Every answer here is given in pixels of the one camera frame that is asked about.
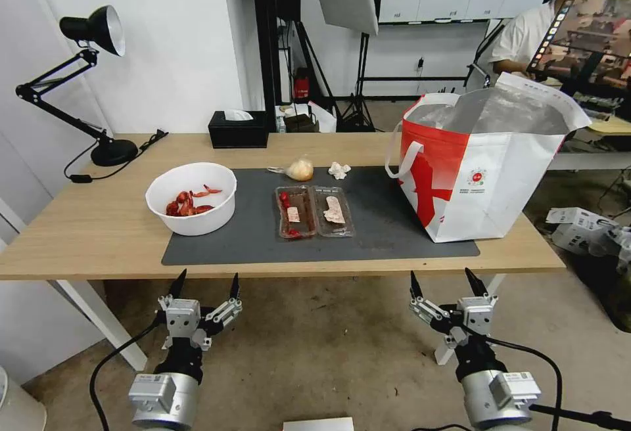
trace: black desk lamp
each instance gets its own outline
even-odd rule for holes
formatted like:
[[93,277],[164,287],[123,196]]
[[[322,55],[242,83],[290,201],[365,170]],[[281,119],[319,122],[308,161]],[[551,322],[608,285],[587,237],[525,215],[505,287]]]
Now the black desk lamp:
[[[118,15],[114,7],[107,5],[99,7],[88,18],[63,17],[59,21],[61,33],[74,40],[84,50],[77,53],[70,60],[55,66],[52,70],[38,76],[33,81],[19,85],[15,93],[25,101],[49,112],[72,127],[94,137],[99,144],[92,150],[91,157],[95,165],[114,166],[133,160],[138,153],[136,145],[128,140],[114,140],[107,135],[104,128],[81,119],[72,117],[62,110],[42,100],[42,96],[50,90],[62,85],[66,81],[88,71],[97,64],[98,50],[90,46],[93,41],[102,49],[122,57],[125,54],[125,38]],[[87,65],[62,78],[46,79],[78,60],[84,60]]]

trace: table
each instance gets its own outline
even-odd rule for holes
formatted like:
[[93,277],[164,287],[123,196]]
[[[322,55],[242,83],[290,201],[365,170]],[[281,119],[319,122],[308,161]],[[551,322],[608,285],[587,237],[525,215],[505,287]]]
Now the table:
[[[631,135],[631,122],[616,116],[609,120],[592,119],[592,124],[585,130],[609,137],[613,135]],[[623,170],[631,166],[631,152],[559,152],[555,155],[549,170]]]
[[[140,145],[148,135],[121,135]],[[160,263],[171,232],[145,204],[151,181],[178,165],[209,161],[230,168],[286,166],[307,154],[315,166],[338,161],[351,166],[379,166],[388,133],[271,134],[267,148],[214,150],[207,134],[171,134],[114,177],[89,185],[68,184],[0,256],[0,280],[52,280],[65,290],[92,322],[118,347],[129,334],[92,289],[88,280],[174,279],[179,267]],[[111,169],[90,165],[86,173]],[[189,278],[319,277],[344,275],[493,274],[494,291],[504,275],[564,271],[563,262],[524,215],[503,239],[477,242],[480,255],[466,258],[246,263],[192,265]],[[136,345],[123,356],[136,370],[147,358]]]

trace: fire extinguisher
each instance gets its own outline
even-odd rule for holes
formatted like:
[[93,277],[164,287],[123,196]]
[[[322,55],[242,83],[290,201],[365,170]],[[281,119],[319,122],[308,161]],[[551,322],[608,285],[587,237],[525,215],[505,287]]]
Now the fire extinguisher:
[[306,68],[298,68],[294,78],[294,101],[309,100],[309,73]]

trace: lamp shade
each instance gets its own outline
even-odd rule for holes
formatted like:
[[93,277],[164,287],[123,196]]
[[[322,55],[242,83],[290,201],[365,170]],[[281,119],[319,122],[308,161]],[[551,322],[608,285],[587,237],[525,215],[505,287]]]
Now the lamp shade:
[[99,7],[90,17],[62,17],[61,33],[74,41],[93,41],[102,49],[122,57],[125,54],[125,37],[114,7]]

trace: black tissue box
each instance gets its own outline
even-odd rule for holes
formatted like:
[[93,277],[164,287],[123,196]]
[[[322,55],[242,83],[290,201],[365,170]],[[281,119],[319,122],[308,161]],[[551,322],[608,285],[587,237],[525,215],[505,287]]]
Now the black tissue box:
[[250,121],[229,121],[223,111],[215,111],[208,123],[212,148],[265,148],[268,125],[265,111],[247,111]]

